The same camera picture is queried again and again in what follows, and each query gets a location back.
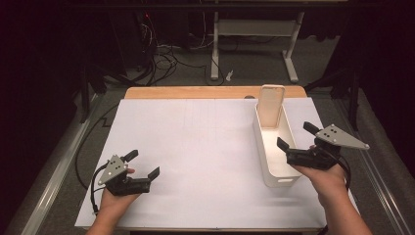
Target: white tabletop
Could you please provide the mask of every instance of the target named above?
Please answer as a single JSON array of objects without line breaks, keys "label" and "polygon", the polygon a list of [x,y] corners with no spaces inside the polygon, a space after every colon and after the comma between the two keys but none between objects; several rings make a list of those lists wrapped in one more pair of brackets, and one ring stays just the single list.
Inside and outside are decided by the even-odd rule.
[{"label": "white tabletop", "polygon": [[[255,99],[122,100],[98,166],[137,149],[133,178],[161,168],[118,224],[128,230],[287,230],[326,224],[309,180],[269,188],[254,138]],[[310,98],[284,100],[298,148],[313,136],[304,121],[322,127]],[[94,221],[89,191],[75,226]],[[99,205],[101,193],[95,194]]]}]

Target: wooden table edge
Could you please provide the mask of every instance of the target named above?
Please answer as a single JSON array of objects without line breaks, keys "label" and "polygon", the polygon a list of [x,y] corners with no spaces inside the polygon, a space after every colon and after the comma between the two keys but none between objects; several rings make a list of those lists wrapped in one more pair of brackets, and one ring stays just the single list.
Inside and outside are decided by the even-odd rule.
[{"label": "wooden table edge", "polygon": [[[258,98],[261,86],[130,87],[124,99],[244,99]],[[285,98],[307,97],[301,86],[285,86]]]}]

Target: wrist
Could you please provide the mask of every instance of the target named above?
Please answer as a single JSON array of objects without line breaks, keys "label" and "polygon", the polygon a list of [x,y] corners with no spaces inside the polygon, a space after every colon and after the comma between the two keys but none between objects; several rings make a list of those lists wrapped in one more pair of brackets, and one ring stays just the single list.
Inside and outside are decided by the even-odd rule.
[{"label": "wrist", "polygon": [[97,214],[97,217],[95,218],[94,223],[89,228],[87,235],[107,235],[107,234],[113,234],[113,231],[115,229],[116,222],[111,221],[109,218],[105,216],[100,216]]},{"label": "wrist", "polygon": [[338,189],[335,193],[332,194],[319,194],[318,199],[320,201],[321,206],[323,206],[323,208],[325,209],[335,207],[336,205],[351,203],[346,188]]}]

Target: wire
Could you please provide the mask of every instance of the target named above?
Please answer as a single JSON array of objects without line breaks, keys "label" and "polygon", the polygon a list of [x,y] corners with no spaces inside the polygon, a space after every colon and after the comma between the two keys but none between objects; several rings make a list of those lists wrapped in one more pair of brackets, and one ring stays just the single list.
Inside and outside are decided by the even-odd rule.
[{"label": "wire", "polygon": [[98,173],[105,169],[107,167],[108,163],[101,165],[94,173],[94,175],[92,176],[92,181],[91,181],[91,204],[92,204],[92,210],[94,210],[95,215],[98,213],[98,206],[95,203],[95,197],[94,197],[94,187],[95,187],[95,178],[97,177]]},{"label": "wire", "polygon": [[92,125],[91,129],[89,129],[88,133],[85,135],[85,137],[82,139],[82,142],[79,145],[79,148],[76,150],[76,154],[75,154],[75,173],[76,173],[76,178],[79,181],[80,185],[86,190],[88,189],[88,186],[83,182],[82,178],[80,177],[79,174],[79,169],[78,169],[78,159],[79,159],[79,153],[80,150],[82,149],[83,145],[85,144],[86,140],[88,139],[89,135],[92,133],[92,130],[94,130],[95,126],[97,126],[97,124],[103,120],[104,123],[102,125],[102,127],[111,127],[110,124],[107,124],[107,118],[105,117],[111,110],[113,110],[115,107],[117,107],[119,105],[116,104],[114,106],[112,106],[109,110],[107,110],[103,115],[101,115],[97,121],[95,121],[94,125]]}]

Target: open lid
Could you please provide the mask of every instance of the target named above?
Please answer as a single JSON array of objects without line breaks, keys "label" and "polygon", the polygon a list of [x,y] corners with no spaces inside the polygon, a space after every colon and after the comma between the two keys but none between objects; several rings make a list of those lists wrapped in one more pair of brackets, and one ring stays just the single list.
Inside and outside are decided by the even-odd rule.
[{"label": "open lid", "polygon": [[278,127],[284,95],[282,85],[262,85],[256,107],[261,128]]}]

